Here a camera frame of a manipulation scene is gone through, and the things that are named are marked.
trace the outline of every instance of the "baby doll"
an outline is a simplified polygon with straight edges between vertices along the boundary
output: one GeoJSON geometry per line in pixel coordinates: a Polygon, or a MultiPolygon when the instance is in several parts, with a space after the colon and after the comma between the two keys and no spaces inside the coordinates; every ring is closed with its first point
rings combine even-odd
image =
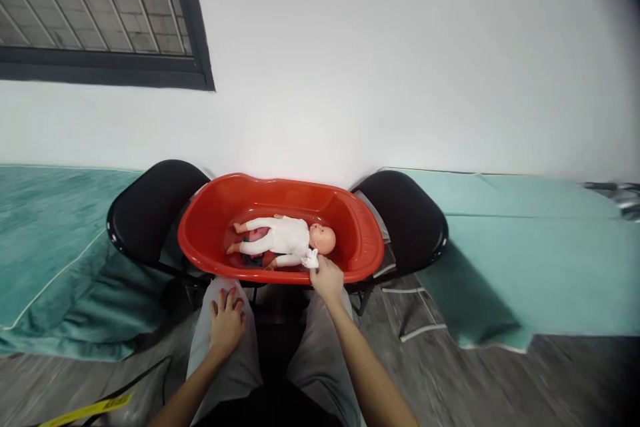
{"type": "Polygon", "coordinates": [[[236,234],[260,227],[269,227],[269,232],[261,239],[254,242],[231,244],[227,249],[227,254],[241,252],[257,255],[267,250],[276,254],[284,254],[276,257],[267,266],[267,270],[299,264],[313,267],[309,263],[310,259],[315,260],[317,254],[327,255],[335,247],[335,233],[331,228],[320,224],[313,224],[309,228],[307,222],[302,219],[292,219],[277,214],[273,218],[257,218],[249,220],[246,224],[233,224],[233,227],[236,234]],[[317,252],[312,253],[311,249],[317,250],[317,252]]]}

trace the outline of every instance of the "yellow tape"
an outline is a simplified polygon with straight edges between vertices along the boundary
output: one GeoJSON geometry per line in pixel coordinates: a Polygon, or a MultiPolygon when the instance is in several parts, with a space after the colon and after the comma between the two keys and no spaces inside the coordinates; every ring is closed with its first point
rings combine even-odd
{"type": "Polygon", "coordinates": [[[120,397],[103,400],[102,402],[96,402],[90,406],[82,407],[78,410],[74,410],[73,412],[69,412],[68,414],[56,417],[44,424],[40,424],[39,427],[59,427],[84,417],[91,417],[96,414],[103,414],[104,412],[118,410],[120,407],[124,407],[129,403],[132,395],[133,393],[125,394],[120,397]]]}

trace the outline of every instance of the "window frame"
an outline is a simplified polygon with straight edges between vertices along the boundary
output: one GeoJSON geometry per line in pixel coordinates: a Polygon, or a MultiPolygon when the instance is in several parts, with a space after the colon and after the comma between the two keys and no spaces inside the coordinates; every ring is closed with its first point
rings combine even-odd
{"type": "Polygon", "coordinates": [[[0,79],[215,91],[200,2],[179,1],[191,57],[0,46],[0,79]]]}

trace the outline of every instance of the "wooden floor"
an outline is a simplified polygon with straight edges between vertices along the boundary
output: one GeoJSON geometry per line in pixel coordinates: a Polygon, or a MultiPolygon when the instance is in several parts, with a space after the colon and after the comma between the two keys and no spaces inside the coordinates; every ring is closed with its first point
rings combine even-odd
{"type": "MultiPolygon", "coordinates": [[[[393,286],[411,288],[417,280],[393,286]]],[[[153,347],[118,364],[0,358],[0,425],[24,427],[90,404],[167,355],[172,395],[184,380],[196,319],[197,312],[182,316],[153,347]]],[[[635,411],[637,339],[538,337],[526,355],[496,347],[462,350],[446,330],[398,340],[401,331],[438,320],[425,294],[380,290],[357,319],[423,426],[601,426],[625,424],[621,416],[635,411]]],[[[161,407],[166,372],[164,364],[134,387],[129,406],[95,425],[146,425],[161,407]]]]}

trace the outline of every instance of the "knee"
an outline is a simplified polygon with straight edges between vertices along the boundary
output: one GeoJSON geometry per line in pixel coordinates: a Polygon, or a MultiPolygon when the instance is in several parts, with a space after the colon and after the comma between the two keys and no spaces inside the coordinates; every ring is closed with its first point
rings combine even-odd
{"type": "Polygon", "coordinates": [[[215,279],[211,280],[209,287],[207,287],[207,292],[212,291],[213,293],[218,292],[220,289],[230,290],[233,287],[237,287],[241,289],[240,282],[236,279],[230,279],[222,276],[217,276],[215,279]]]}

